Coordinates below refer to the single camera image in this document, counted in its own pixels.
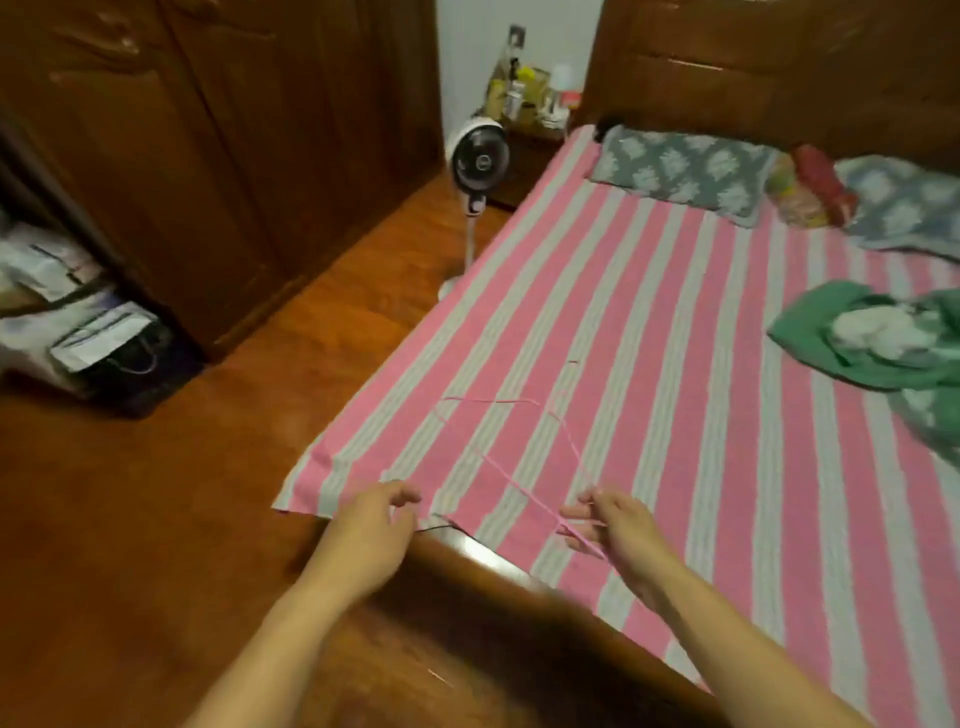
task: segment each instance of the wooden headboard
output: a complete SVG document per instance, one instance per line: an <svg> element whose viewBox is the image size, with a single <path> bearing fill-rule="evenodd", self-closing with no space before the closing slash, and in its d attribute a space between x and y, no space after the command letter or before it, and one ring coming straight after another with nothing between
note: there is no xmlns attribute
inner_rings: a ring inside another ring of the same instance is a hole
<svg viewBox="0 0 960 728"><path fill-rule="evenodd" d="M578 123L960 173L958 0L606 0Z"/></svg>

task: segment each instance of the left hand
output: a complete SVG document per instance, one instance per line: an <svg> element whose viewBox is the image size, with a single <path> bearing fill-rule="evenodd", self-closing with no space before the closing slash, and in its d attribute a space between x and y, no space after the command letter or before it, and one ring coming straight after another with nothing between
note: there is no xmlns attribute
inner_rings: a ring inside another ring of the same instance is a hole
<svg viewBox="0 0 960 728"><path fill-rule="evenodd" d="M301 580L336 590L346 605L386 584L417 530L416 486L393 480L358 493L326 527ZM390 506L395 506L393 519Z"/></svg>

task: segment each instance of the pink and white striped sheet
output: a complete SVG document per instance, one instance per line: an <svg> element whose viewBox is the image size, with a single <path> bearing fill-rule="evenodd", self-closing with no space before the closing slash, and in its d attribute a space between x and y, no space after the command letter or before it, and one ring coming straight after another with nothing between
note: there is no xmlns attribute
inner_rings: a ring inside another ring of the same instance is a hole
<svg viewBox="0 0 960 728"><path fill-rule="evenodd" d="M695 678L666 627L464 446L559 506L588 473L632 492L687 563L881 725L960 718L960 476L886 399L811 371L764 331L832 278L908 296L960 284L932 257L838 231L753 230L587 182L573 134L457 290L288 476L276 508L332 515L364 482L417 483L442 514ZM438 407L449 427L431 414Z"/></svg>

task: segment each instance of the green cloth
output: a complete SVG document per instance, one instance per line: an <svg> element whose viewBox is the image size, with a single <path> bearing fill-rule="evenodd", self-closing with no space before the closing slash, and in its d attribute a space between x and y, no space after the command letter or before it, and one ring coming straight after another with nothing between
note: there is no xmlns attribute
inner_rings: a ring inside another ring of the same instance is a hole
<svg viewBox="0 0 960 728"><path fill-rule="evenodd" d="M909 313L916 329L934 334L935 342L892 359L852 348L835 336L833 324L840 315L891 305ZM807 366L889 391L891 407L918 439L960 469L960 289L902 303L851 280L832 280L790 304L767 333Z"/></svg>
<svg viewBox="0 0 960 728"><path fill-rule="evenodd" d="M861 283L831 280L790 304L767 333L803 364L868 389L960 386L960 290L934 291L910 303L918 328L938 334L936 347L929 351L886 359L844 346L832 334L834 320L843 313L898 304Z"/></svg>

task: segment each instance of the white fan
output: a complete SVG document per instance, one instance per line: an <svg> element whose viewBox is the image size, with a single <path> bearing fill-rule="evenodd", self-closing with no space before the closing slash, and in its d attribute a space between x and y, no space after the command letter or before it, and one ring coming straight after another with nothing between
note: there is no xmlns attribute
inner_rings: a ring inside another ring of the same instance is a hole
<svg viewBox="0 0 960 728"><path fill-rule="evenodd" d="M467 216L467 252L464 272L473 264L473 230L477 217L487 206L487 192L503 181L510 164L510 146L503 127L487 117L470 119L446 142L446 164L453 183L464 193ZM437 297L442 301L460 280L445 280Z"/></svg>

